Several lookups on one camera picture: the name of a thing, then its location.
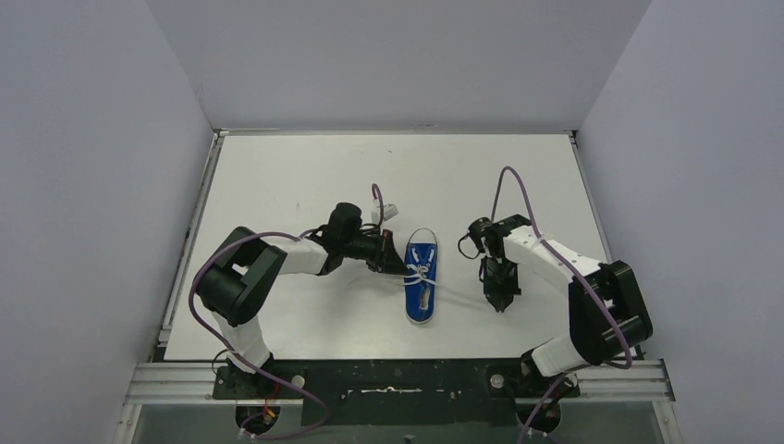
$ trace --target shoe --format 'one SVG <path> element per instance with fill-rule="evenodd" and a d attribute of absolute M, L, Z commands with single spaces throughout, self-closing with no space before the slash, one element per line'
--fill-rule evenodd
<path fill-rule="evenodd" d="M 438 263 L 438 243 L 429 228 L 419 228 L 411 234 L 406 245 L 405 277 L 406 316 L 414 324 L 422 324 L 433 317 L 435 302 L 435 266 Z"/>

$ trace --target robotic arm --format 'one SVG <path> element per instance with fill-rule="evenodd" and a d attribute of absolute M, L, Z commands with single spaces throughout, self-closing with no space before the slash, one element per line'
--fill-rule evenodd
<path fill-rule="evenodd" d="M 235 228 L 217 250 L 252 234 L 247 228 Z M 339 203 L 326 225 L 300 241 L 271 245 L 251 240 L 224 254 L 204 275 L 196 293 L 234 350 L 258 367 L 268 366 L 272 353 L 264 344 L 257 314 L 276 277 L 294 273 L 327 275 L 343 263 L 344 257 L 364 260 L 374 272 L 407 274 L 395 251 L 392 232 L 376 225 L 362 228 L 360 208 Z M 229 360 L 237 370 L 255 374 L 233 354 Z"/>
<path fill-rule="evenodd" d="M 522 355 L 523 374 L 550 377 L 578 365 L 601 363 L 622 352 L 619 339 L 585 288 L 571 271 L 537 239 L 526 217 L 515 215 L 493 223 L 482 217 L 468 229 L 479 253 L 485 298 L 503 312 L 520 294 L 518 267 L 524 266 L 569 299 L 570 333 L 551 339 Z M 548 243 L 591 284 L 633 347 L 651 337 L 653 327 L 631 268 L 621 261 L 603 264 L 554 240 Z"/>

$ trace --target sneaker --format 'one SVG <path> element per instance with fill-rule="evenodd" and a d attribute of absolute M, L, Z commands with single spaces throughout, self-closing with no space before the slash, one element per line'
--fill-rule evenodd
<path fill-rule="evenodd" d="M 435 266 L 438 243 L 429 228 L 419 228 L 406 245 L 406 316 L 415 324 L 430 320 L 435 301 Z"/>

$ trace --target white table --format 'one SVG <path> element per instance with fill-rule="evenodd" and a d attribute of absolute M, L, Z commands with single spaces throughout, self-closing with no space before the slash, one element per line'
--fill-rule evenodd
<path fill-rule="evenodd" d="M 370 185 L 400 214 L 386 223 L 399 253 L 420 227 L 439 240 L 436 291 L 429 323 L 405 316 L 400 277 L 372 274 L 345 260 L 326 277 L 279 277 L 260 319 L 276 359 L 490 358 L 520 356 L 568 331 L 567 301 L 526 275 L 522 295 L 503 314 L 484 300 L 479 261 L 458 254 L 457 240 L 490 216 L 501 167 L 515 167 L 542 230 L 573 250 L 605 260 L 599 230 L 566 135 L 229 135 L 193 243 L 184 290 L 166 348 L 170 360 L 209 360 L 223 347 L 196 324 L 187 289 L 226 235 L 255 231 L 299 234 L 327 221 L 338 202 L 370 220 Z M 515 180 L 505 180 L 497 218 L 525 215 Z M 470 242 L 466 248 L 472 251 Z M 215 325 L 197 301 L 202 316 Z"/>

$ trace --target wall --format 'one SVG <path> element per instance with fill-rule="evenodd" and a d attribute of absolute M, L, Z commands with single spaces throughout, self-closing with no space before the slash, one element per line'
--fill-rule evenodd
<path fill-rule="evenodd" d="M 141 0 L 0 6 L 0 442 L 109 442 L 210 126 Z"/>
<path fill-rule="evenodd" d="M 784 4 L 654 1 L 579 133 L 687 442 L 781 442 Z"/>
<path fill-rule="evenodd" d="M 574 130 L 650 0 L 148 0 L 219 128 Z"/>

